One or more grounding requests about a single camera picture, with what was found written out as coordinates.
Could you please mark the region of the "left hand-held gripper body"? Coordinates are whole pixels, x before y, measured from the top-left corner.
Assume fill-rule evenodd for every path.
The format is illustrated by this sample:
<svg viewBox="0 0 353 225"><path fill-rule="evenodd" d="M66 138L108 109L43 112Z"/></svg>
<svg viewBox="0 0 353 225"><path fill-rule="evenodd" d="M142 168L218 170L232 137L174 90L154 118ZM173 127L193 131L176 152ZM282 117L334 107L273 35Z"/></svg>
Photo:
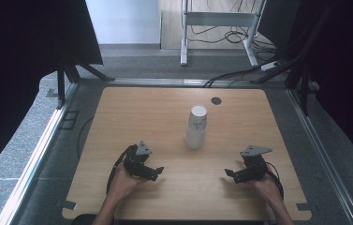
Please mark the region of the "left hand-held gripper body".
<svg viewBox="0 0 353 225"><path fill-rule="evenodd" d="M139 144L133 144L126 148L124 158L124 167L131 176L140 177L143 174L144 162L152 153L144 141Z"/></svg>

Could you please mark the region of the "dark curtain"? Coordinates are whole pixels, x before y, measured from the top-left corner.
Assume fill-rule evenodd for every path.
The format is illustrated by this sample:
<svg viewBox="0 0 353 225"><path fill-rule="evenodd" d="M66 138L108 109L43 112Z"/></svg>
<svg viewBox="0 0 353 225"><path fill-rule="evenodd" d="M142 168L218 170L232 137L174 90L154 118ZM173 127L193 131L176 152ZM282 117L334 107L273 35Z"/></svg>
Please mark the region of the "dark curtain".
<svg viewBox="0 0 353 225"><path fill-rule="evenodd" d="M267 0L258 31L292 59L325 6L330 16L306 62L317 100L353 143L353 0Z"/></svg>
<svg viewBox="0 0 353 225"><path fill-rule="evenodd" d="M102 63L86 0L0 0L0 154L63 63Z"/></svg>

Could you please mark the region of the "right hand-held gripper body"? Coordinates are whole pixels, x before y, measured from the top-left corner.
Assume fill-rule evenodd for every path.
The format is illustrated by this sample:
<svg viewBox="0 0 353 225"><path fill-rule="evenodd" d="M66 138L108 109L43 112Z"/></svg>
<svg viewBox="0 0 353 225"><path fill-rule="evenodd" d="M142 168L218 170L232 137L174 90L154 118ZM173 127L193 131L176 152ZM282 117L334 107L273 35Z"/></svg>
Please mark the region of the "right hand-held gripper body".
<svg viewBox="0 0 353 225"><path fill-rule="evenodd" d="M271 151L271 148L249 145L241 152L243 163L245 165L244 173L242 175L250 176L250 181L260 180L268 171L266 161L262 155L270 153Z"/></svg>

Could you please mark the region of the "white power strip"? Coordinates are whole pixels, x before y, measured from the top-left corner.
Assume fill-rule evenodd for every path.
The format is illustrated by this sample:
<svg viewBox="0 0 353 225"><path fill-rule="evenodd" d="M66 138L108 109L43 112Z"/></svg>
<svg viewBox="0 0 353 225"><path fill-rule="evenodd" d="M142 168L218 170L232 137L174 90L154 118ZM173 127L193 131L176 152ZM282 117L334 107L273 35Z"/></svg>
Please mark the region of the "white power strip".
<svg viewBox="0 0 353 225"><path fill-rule="evenodd" d="M270 63L268 63L268 64L265 64L265 65L261 66L260 68L261 68L262 71L267 71L267 70L276 68L276 67L278 67L279 65L280 65L279 62L273 61L273 62L270 62Z"/></svg>

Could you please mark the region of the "white metal table frame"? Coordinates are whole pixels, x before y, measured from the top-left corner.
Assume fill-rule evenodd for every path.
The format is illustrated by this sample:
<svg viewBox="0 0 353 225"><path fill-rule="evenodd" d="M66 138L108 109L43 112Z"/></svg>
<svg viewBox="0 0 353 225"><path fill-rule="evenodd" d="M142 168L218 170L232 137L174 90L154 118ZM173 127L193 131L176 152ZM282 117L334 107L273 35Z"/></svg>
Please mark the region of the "white metal table frame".
<svg viewBox="0 0 353 225"><path fill-rule="evenodd" d="M187 65L187 26L234 26L246 27L249 29L248 37L243 41L243 47L252 67L257 66L257 59L252 51L254 34L257 31L261 13L266 0L261 0L255 13L241 12L197 12L188 9L189 0L182 0L182 41L180 63Z"/></svg>

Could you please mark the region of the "plain white paper cup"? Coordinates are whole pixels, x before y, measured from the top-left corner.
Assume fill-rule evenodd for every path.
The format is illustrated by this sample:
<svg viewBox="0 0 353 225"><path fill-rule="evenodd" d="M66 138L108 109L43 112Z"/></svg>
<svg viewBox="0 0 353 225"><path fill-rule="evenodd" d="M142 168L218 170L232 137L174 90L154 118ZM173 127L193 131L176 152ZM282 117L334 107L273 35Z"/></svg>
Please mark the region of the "plain white paper cup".
<svg viewBox="0 0 353 225"><path fill-rule="evenodd" d="M191 149L200 149L205 142L207 129L194 130L190 127L186 129L185 143Z"/></svg>

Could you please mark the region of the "black tripod stand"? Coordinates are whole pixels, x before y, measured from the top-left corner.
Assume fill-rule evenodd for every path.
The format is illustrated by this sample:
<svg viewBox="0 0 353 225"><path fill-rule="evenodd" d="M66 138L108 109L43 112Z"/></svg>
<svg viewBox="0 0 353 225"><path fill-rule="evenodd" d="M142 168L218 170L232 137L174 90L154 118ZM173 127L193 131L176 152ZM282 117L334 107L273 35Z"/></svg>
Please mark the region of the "black tripod stand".
<svg viewBox="0 0 353 225"><path fill-rule="evenodd" d="M77 66L80 66L96 76L98 79L105 82L113 82L114 78L105 75L101 71L92 67L87 63L83 63L81 60L75 57L62 56L57 69L57 90L58 90L58 104L57 109L60 110L66 104L66 83L65 78L71 83L78 83L80 81L80 73L77 70Z"/></svg>

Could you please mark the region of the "printed white paper cup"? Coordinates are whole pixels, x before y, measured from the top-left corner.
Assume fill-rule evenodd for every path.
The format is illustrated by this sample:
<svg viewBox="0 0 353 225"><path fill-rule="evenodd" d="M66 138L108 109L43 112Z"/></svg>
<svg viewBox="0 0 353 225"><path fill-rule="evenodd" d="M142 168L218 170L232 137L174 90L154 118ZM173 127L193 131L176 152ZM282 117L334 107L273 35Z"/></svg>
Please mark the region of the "printed white paper cup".
<svg viewBox="0 0 353 225"><path fill-rule="evenodd" d="M207 127L207 113L207 108L203 105L192 106L187 126L196 132L204 131Z"/></svg>

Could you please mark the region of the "person's right hand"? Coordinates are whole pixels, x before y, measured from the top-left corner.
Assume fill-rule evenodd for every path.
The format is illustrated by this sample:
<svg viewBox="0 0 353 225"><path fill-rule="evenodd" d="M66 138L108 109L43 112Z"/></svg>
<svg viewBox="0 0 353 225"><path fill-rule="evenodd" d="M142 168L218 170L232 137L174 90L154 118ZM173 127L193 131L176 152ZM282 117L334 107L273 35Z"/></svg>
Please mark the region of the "person's right hand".
<svg viewBox="0 0 353 225"><path fill-rule="evenodd" d="M280 191L272 177L265 174L258 181L249 181L248 185L252 186L257 194L268 204L276 205L283 202Z"/></svg>

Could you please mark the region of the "black metal stand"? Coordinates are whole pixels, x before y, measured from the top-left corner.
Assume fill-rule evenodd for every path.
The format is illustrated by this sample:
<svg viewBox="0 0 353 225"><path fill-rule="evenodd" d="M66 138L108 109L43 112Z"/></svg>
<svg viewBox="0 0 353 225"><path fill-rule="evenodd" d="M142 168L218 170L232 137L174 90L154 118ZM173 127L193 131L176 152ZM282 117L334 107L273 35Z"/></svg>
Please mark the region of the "black metal stand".
<svg viewBox="0 0 353 225"><path fill-rule="evenodd" d="M309 94L309 75L307 74L307 63L310 54L313 51L316 40L321 33L321 30L325 26L329 19L334 5L326 3L322 9L317 13L317 16L311 21L311 24L305 28L300 35L301 49L297 52L296 56L291 59L288 63L282 65L276 70L269 74L261 77L257 80L253 80L252 83L265 83L272 78L276 77L286 70L290 70L284 85L287 89L295 88L298 83L301 84L300 89L300 108L304 115L307 115L307 96Z"/></svg>

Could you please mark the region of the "aluminium floor rail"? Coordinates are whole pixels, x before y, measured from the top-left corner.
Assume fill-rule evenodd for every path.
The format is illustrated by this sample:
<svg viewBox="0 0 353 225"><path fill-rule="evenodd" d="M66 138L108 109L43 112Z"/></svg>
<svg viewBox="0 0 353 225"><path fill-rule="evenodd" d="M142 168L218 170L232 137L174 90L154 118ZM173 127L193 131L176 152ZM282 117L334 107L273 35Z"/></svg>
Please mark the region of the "aluminium floor rail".
<svg viewBox="0 0 353 225"><path fill-rule="evenodd" d="M197 79L133 79L116 78L109 85L117 86L163 86L163 87L209 87L208 80ZM212 83L212 88L284 88L283 82L254 83L250 81L220 80Z"/></svg>
<svg viewBox="0 0 353 225"><path fill-rule="evenodd" d="M302 126L308 136L308 139L314 148L319 163L321 164L324 173L327 175L331 183L332 189L343 208L343 211L349 221L349 224L353 225L353 198L351 194L347 190L340 173L338 173L336 168L334 167L331 158L328 155L327 149L323 145L323 142L320 140L318 133L316 132L316 129L312 124L309 116L306 115L301 109L298 95L293 90L289 89L287 89L287 95L289 96L291 103L295 109L295 112L298 115Z"/></svg>
<svg viewBox="0 0 353 225"><path fill-rule="evenodd" d="M39 221L52 212L60 211L59 201L55 196L57 190L54 188L57 182L50 178L42 178L41 174L46 171L49 154L60 134L64 117L77 87L76 84L71 84L67 88L65 105L52 114L49 124L0 214L0 225L16 225L18 222L23 224L27 219Z"/></svg>

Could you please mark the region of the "person's left hand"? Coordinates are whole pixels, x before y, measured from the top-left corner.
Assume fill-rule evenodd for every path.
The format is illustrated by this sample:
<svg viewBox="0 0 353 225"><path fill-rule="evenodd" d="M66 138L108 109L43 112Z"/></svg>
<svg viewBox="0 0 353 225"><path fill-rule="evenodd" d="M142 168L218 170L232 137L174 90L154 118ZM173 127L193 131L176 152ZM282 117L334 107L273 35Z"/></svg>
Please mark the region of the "person's left hand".
<svg viewBox="0 0 353 225"><path fill-rule="evenodd" d="M108 196L116 202L119 202L131 194L141 183L144 183L144 180L132 177L126 171L124 163L121 163L115 171Z"/></svg>

